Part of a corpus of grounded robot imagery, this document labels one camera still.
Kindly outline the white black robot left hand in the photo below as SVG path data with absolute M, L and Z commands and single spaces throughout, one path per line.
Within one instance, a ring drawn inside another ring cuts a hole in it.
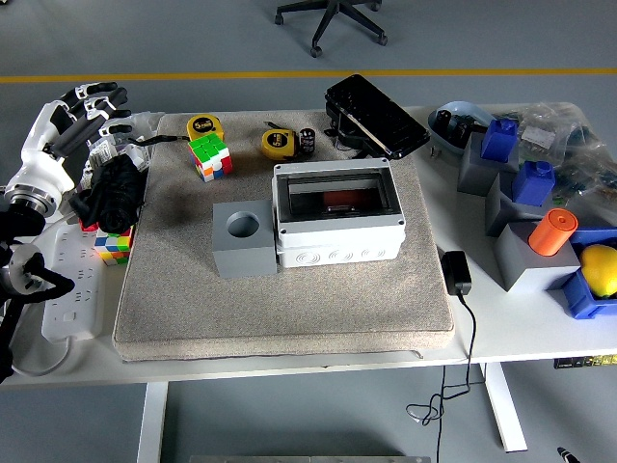
M 127 90 L 115 82 L 82 84 L 42 106 L 21 149 L 21 168 L 9 180 L 8 192 L 34 188 L 49 196 L 72 189 L 88 154 L 88 143 L 115 118 Z

